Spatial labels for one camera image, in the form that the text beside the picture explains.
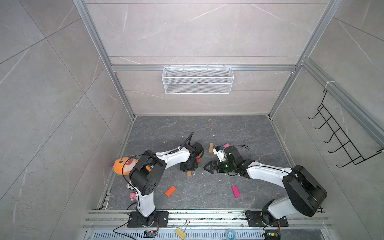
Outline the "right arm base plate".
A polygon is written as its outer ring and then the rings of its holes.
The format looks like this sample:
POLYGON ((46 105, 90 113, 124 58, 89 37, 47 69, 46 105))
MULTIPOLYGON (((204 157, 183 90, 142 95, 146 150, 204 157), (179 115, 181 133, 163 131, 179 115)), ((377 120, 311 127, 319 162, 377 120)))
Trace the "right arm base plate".
POLYGON ((263 211, 245 211, 245 216, 249 227, 288 227, 289 223, 286 217, 276 219, 268 212, 263 211))

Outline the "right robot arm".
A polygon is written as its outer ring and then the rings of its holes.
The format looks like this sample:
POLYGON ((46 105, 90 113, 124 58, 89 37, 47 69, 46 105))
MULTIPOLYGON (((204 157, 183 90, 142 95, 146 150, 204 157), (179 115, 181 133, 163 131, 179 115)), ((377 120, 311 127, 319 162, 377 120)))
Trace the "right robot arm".
POLYGON ((244 159, 236 146, 216 147, 213 153, 217 160, 210 161, 204 170, 214 173, 234 173, 247 179, 262 180, 284 188, 287 196, 269 201, 262 209, 260 217, 267 226, 296 213, 312 217, 322 212, 321 204, 327 191, 303 166, 282 168, 244 159))

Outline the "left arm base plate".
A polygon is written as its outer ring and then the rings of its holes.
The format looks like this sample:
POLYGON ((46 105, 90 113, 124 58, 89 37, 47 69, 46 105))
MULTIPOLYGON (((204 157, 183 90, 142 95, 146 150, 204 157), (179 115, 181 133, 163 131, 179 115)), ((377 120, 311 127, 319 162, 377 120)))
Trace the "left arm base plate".
POLYGON ((129 214, 128 228, 166 228, 169 221, 169 212, 154 211, 148 217, 142 216, 139 212, 131 212, 129 214))

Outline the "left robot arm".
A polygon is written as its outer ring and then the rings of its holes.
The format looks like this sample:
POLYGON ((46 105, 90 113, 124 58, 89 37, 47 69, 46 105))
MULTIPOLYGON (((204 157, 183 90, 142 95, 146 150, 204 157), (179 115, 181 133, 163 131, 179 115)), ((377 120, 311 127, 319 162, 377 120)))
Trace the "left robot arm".
POLYGON ((160 153, 147 150, 141 155, 121 158, 114 162, 114 172, 123 176, 137 194, 136 211, 142 221, 152 222, 155 218, 154 191, 166 169, 175 165, 179 165, 183 172, 198 169, 198 160, 204 155, 204 148, 198 142, 191 145, 192 136, 193 134, 190 134, 173 150, 160 153))

